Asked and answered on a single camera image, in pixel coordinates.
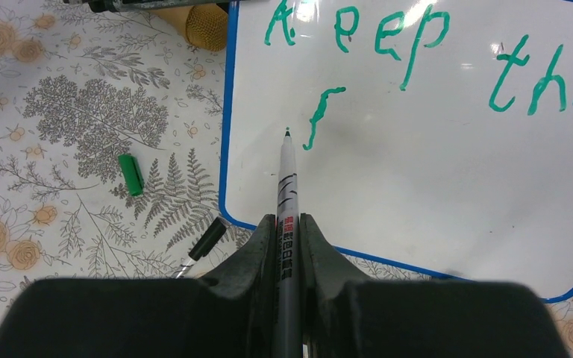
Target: blue whiteboard border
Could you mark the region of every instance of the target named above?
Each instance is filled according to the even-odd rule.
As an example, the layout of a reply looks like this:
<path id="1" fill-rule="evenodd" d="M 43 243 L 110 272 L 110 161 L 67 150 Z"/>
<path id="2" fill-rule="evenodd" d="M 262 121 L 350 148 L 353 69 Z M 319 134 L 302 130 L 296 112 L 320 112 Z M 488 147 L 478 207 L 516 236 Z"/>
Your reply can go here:
<path id="1" fill-rule="evenodd" d="M 225 61 L 225 96 L 223 103 L 223 129 L 222 129 L 223 132 L 221 140 L 221 171 L 219 176 L 219 209 L 221 211 L 221 215 L 225 219 L 227 219 L 230 223 L 235 224 L 236 226 L 244 227 L 245 229 L 256 230 L 255 225 L 234 219 L 227 211 L 227 208 L 225 207 L 225 193 L 227 191 L 227 173 L 228 173 L 228 158 L 229 158 L 229 136 L 231 132 L 231 106 L 232 106 L 232 98 L 234 96 L 234 69 L 236 68 L 236 41 L 238 33 L 239 8 L 240 8 L 239 1 L 230 2 L 229 20 L 228 20 L 228 41 L 225 53 L 227 58 Z M 400 269 L 415 271 L 421 274 L 428 274 L 430 276 L 438 278 L 457 278 L 460 280 L 465 280 L 461 277 L 455 277 L 449 274 L 443 274 L 442 272 L 431 271 L 426 268 L 384 259 L 383 257 L 373 256 L 359 251 L 348 250 L 347 248 L 341 248 L 335 246 L 335 249 L 337 249 L 342 254 L 359 257 L 365 260 L 375 261 L 377 263 L 383 263 L 384 265 L 395 266 Z M 573 296 L 573 287 L 563 295 L 553 298 L 544 298 L 543 301 L 545 303 L 552 304 L 555 302 L 567 300 L 572 296 Z"/>

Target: yellow object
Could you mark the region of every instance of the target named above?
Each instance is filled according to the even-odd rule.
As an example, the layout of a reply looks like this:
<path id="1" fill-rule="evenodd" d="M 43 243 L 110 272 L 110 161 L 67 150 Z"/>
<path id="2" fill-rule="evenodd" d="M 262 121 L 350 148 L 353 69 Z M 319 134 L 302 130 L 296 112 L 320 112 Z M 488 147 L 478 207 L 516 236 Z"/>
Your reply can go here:
<path id="1" fill-rule="evenodd" d="M 190 45 L 221 51 L 227 45 L 228 15 L 216 4 L 151 10 L 177 29 Z"/>

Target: black marker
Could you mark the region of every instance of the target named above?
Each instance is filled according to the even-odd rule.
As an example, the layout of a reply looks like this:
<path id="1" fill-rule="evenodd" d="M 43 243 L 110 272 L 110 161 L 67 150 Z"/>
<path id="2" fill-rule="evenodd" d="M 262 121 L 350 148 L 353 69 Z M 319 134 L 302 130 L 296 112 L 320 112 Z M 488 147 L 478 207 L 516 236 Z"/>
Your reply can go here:
<path id="1" fill-rule="evenodd" d="M 181 262 L 179 269 L 172 274 L 172 278 L 182 278 L 194 264 L 201 259 L 206 257 L 216 243 L 223 237 L 227 227 L 225 226 L 224 220 L 221 218 L 214 219 L 214 222 L 210 227 L 207 228 L 203 236 L 197 241 L 196 245 L 190 250 L 188 257 Z"/>

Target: whiteboard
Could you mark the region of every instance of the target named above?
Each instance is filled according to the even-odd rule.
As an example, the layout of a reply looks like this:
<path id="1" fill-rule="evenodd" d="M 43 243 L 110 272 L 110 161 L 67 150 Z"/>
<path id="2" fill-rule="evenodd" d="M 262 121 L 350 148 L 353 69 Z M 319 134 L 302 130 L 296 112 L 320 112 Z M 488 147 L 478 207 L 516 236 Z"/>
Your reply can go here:
<path id="1" fill-rule="evenodd" d="M 293 9 L 289 36 L 277 21 L 267 45 L 281 4 Z M 422 26 L 430 5 L 440 17 Z M 346 53 L 336 12 L 350 6 L 359 22 L 340 36 Z M 394 35 L 377 53 L 381 20 L 399 11 L 404 27 L 384 23 L 379 35 Z M 285 127 L 307 145 L 322 93 L 345 87 L 328 95 L 313 147 L 296 154 L 300 210 L 331 244 L 421 272 L 523 283 L 548 301 L 573 295 L 573 2 L 266 0 L 231 12 L 220 188 L 228 219 L 250 227 L 275 212 Z M 425 47 L 442 36 L 444 13 L 442 42 Z M 350 33 L 354 12 L 340 17 Z M 533 108 L 555 56 L 548 76 L 562 80 L 537 87 Z"/>

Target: floral tablecloth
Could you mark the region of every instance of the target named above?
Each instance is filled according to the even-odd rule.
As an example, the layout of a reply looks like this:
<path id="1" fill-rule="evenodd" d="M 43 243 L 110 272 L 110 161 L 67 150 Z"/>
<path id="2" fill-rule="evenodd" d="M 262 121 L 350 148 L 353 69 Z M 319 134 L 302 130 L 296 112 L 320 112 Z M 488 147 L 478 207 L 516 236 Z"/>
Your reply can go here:
<path id="1" fill-rule="evenodd" d="M 0 319 L 39 278 L 176 268 L 219 214 L 224 68 L 224 52 L 188 45 L 149 13 L 0 2 Z M 124 153 L 146 179 L 137 198 Z M 194 273 L 249 235 L 230 227 Z M 424 278 L 349 259 L 373 277 Z M 548 308 L 573 353 L 573 298 Z"/>

